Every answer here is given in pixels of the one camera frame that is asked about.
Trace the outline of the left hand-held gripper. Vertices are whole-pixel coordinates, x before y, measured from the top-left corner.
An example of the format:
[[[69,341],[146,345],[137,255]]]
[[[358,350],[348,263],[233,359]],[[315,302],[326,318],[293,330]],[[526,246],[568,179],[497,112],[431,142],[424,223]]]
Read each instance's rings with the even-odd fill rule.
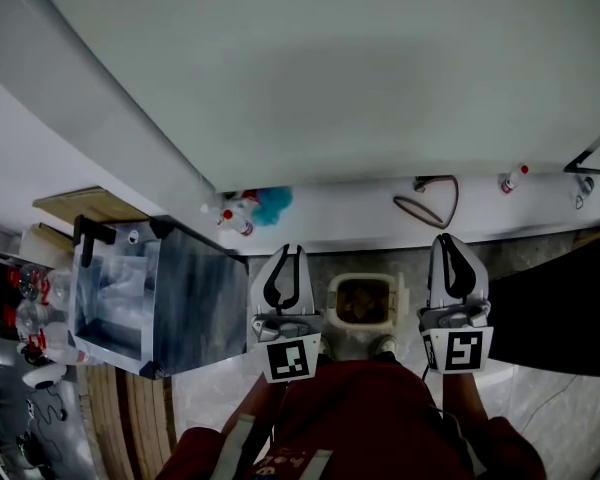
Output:
[[[276,287],[288,249],[283,245],[264,262],[250,288],[255,360],[270,384],[315,376],[323,328],[322,315],[315,313],[308,257],[300,245],[293,258],[292,295],[284,299]]]

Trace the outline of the white container with brown contents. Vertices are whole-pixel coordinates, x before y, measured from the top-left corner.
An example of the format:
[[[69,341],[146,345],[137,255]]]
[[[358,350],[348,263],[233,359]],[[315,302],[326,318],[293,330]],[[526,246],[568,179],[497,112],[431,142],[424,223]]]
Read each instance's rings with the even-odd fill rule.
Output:
[[[388,318],[379,324],[349,324],[340,320],[336,314],[336,297],[339,285],[349,279],[378,279],[389,284]],[[409,314],[410,294],[404,275],[382,273],[347,273],[335,276],[327,290],[326,317],[335,328],[346,331],[391,332],[400,326]]]

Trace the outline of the person's left forearm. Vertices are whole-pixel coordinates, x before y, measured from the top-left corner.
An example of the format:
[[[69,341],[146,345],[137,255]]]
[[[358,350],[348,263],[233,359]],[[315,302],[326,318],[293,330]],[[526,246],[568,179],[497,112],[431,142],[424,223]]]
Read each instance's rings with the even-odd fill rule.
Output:
[[[260,376],[244,399],[244,413],[257,420],[275,418],[287,386],[287,383],[269,383],[264,376]]]

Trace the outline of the clear water bottle red cap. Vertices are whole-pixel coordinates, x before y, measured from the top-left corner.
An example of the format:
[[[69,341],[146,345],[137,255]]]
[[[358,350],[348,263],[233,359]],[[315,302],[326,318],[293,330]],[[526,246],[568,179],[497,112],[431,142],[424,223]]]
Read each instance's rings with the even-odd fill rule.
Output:
[[[529,172],[526,164],[518,165],[514,170],[503,175],[499,181],[499,188],[503,194],[510,194],[518,186],[520,179]]]
[[[229,226],[242,236],[249,236],[253,233],[252,223],[246,219],[241,213],[226,208],[222,210],[222,223]]]

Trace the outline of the brown crumpled waste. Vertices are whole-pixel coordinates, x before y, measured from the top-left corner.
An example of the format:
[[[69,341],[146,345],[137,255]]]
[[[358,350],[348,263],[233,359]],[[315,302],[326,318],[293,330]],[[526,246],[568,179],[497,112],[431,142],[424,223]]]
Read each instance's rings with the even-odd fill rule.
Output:
[[[389,284],[378,279],[349,279],[337,290],[336,314],[349,324],[379,324],[388,318]]]

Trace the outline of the person's right shoe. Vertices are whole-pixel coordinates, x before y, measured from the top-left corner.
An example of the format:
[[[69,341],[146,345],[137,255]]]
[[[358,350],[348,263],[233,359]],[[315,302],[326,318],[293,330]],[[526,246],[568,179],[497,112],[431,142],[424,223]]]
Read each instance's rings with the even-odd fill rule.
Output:
[[[369,349],[372,360],[386,363],[397,363],[396,352],[398,343],[393,335],[384,335],[375,339]]]

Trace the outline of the crumpled red white wrapper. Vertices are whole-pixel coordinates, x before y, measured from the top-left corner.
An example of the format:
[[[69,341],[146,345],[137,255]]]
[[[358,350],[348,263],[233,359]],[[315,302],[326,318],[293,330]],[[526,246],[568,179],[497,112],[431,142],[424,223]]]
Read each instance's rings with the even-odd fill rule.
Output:
[[[225,192],[223,194],[225,205],[244,211],[251,211],[254,207],[260,205],[258,191],[256,189]]]

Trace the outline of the black cabinet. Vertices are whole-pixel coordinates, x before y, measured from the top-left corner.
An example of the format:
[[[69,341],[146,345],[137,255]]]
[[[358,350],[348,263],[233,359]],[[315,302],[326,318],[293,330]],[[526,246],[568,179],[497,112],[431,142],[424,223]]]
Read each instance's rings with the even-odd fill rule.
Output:
[[[600,377],[600,238],[490,283],[489,357]]]

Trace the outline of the person's red clothing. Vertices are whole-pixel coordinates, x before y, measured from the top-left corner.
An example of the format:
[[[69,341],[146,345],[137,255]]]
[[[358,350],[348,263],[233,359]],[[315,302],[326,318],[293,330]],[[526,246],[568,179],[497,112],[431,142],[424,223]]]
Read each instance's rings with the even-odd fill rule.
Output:
[[[503,417],[462,426],[400,363],[334,362],[288,384],[275,418],[186,430],[156,480],[546,480]]]

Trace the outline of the small clear cup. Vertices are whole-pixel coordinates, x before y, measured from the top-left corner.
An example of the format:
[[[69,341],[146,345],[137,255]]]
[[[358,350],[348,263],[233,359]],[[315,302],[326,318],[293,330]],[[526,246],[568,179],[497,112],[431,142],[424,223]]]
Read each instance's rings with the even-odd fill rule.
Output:
[[[575,196],[575,207],[580,210],[584,207],[585,200],[592,194],[595,189],[594,179],[590,176],[576,177],[578,190]]]

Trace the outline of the wooden slatted pallet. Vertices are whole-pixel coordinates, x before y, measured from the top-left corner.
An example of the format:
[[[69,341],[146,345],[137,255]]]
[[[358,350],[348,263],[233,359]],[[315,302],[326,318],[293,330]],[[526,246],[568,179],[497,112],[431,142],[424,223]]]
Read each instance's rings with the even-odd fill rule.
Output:
[[[172,384],[108,364],[77,369],[81,416],[100,480],[154,480],[176,446]]]

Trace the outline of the wooden board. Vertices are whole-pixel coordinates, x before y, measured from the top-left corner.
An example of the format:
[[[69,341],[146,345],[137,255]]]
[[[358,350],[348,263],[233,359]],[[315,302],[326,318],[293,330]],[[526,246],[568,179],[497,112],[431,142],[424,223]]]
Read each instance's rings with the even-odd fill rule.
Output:
[[[101,187],[92,187],[32,202],[40,209],[66,223],[83,215],[99,223],[146,221],[149,216]]]

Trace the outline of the large white roller screen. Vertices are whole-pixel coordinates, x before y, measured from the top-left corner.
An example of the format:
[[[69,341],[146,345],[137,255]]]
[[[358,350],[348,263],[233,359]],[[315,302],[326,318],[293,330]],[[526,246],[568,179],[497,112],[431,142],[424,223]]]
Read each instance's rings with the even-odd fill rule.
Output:
[[[600,0],[51,0],[221,191],[558,170],[600,134]]]

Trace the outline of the white rounded device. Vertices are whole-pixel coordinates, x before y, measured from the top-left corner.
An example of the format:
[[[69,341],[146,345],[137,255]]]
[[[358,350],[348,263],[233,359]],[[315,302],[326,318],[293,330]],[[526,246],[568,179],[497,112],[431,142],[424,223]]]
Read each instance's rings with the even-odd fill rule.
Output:
[[[34,390],[45,390],[64,379],[67,366],[59,363],[50,363],[34,368],[22,376],[22,381]]]

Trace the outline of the black T-shaped bracket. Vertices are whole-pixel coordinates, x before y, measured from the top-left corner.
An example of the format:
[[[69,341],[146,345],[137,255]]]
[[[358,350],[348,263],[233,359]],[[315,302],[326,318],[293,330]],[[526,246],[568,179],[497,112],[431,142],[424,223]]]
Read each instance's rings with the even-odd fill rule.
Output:
[[[80,265],[88,268],[93,258],[93,250],[96,241],[106,245],[115,243],[116,231],[102,223],[93,221],[84,215],[78,215],[74,219],[73,245],[82,245]]]

